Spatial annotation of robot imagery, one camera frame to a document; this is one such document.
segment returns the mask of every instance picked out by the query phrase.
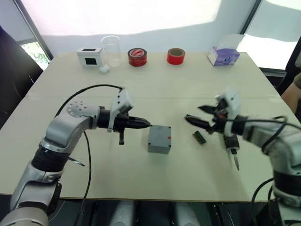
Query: red and white tape roll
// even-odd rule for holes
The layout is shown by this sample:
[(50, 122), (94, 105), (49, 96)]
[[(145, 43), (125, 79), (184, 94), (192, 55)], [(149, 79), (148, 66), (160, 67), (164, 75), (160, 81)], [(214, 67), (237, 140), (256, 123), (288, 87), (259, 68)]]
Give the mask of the red and white tape roll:
[(171, 48), (167, 52), (167, 61), (172, 65), (180, 65), (183, 63), (185, 51), (181, 48)]
[(128, 62), (130, 65), (140, 67), (147, 62), (146, 51), (142, 48), (133, 48), (128, 51)]

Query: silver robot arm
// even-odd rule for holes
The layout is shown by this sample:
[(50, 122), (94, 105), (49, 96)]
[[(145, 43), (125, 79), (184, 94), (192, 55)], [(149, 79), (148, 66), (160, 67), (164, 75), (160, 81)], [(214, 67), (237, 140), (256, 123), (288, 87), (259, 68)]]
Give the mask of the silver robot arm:
[(227, 136), (241, 135), (244, 140), (263, 148), (264, 153), (270, 158), (274, 173), (273, 192), (276, 196), (278, 219), (272, 220), (280, 222), (278, 225), (285, 225), (287, 221), (301, 220), (301, 131), (286, 126), (266, 145), (282, 126), (281, 122), (277, 120), (260, 122), (240, 116), (240, 99), (236, 92), (222, 92), (216, 99), (217, 106), (199, 107), (202, 111), (214, 115), (213, 126), (191, 115), (187, 115), (185, 119), (195, 126), (204, 128), (210, 134), (219, 132)]
[(39, 144), (34, 158), (28, 163), (10, 201), (11, 212), (0, 226), (48, 226), (51, 214), (59, 200), (59, 183), (63, 168), (81, 134), (87, 129), (105, 128), (120, 133), (123, 145), (125, 128), (140, 129), (150, 126), (142, 118), (128, 116), (133, 104), (125, 90), (113, 100), (111, 110), (75, 101), (66, 112), (55, 117)]

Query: small green component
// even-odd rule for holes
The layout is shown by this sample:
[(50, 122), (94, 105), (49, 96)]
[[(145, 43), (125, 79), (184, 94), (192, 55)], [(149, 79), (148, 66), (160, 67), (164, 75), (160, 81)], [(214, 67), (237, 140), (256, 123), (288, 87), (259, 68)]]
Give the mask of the small green component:
[(192, 135), (201, 145), (207, 142), (205, 138), (198, 131), (195, 131), (194, 134)]

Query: glass beaker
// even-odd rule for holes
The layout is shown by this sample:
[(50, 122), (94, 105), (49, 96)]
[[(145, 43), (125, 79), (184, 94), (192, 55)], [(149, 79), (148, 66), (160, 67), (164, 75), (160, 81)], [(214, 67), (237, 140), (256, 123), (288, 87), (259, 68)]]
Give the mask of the glass beaker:
[(109, 35), (103, 37), (101, 41), (106, 62), (112, 67), (118, 66), (121, 62), (119, 40), (120, 38), (118, 36)]

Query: purple tissue box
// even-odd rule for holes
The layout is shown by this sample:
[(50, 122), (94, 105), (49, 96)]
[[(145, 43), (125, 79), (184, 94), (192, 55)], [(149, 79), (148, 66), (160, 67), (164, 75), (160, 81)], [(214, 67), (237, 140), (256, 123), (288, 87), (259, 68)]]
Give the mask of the purple tissue box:
[(213, 66), (234, 65), (239, 55), (236, 49), (222, 48), (217, 50), (213, 46), (208, 53), (208, 59)]

